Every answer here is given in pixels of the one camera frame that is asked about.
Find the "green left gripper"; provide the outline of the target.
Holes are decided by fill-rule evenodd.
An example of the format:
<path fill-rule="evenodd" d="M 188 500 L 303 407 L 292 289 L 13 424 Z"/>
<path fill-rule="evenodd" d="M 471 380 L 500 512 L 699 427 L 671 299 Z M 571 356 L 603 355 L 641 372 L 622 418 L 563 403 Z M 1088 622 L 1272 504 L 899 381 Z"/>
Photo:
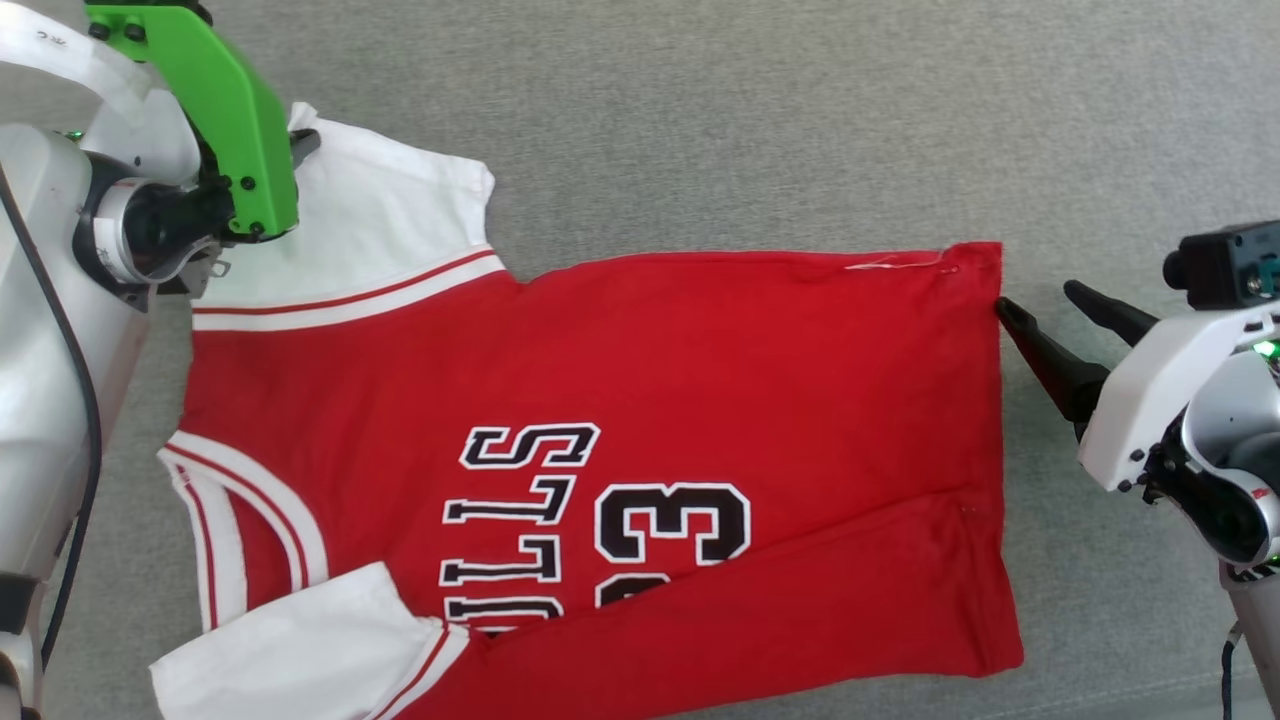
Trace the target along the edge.
<path fill-rule="evenodd" d="M 284 108 L 200 0 L 84 0 L 91 37 L 155 67 L 197 140 L 195 187 L 150 199 L 125 225 L 152 245 L 257 243 L 298 220 L 294 168 L 319 150 L 317 129 L 289 132 Z"/>

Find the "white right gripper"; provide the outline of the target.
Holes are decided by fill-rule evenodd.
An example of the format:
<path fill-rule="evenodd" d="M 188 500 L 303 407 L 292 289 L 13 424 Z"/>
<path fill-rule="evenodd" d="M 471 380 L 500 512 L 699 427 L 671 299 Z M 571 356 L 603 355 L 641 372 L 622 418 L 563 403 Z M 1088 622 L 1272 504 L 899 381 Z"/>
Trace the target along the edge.
<path fill-rule="evenodd" d="M 1079 464 L 1107 492 L 1138 477 L 1140 464 L 1132 455 L 1157 443 L 1231 355 L 1280 338 L 1280 305 L 1160 320 L 1079 281 L 1066 281 L 1062 291 L 1094 325 L 1134 347 L 1111 373 L 1068 351 L 1011 299 L 997 299 L 995 313 L 1082 441 Z"/>

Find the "red and white basketball jersey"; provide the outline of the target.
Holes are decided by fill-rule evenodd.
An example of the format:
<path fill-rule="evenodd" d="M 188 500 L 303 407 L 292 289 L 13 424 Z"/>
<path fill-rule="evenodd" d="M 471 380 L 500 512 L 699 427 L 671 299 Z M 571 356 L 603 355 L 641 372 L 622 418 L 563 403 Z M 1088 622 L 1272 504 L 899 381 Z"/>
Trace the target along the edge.
<path fill-rule="evenodd" d="M 652 720 L 1024 653 L 997 243 L 521 282 L 484 164 L 321 119 L 192 304 L 164 720 Z"/>

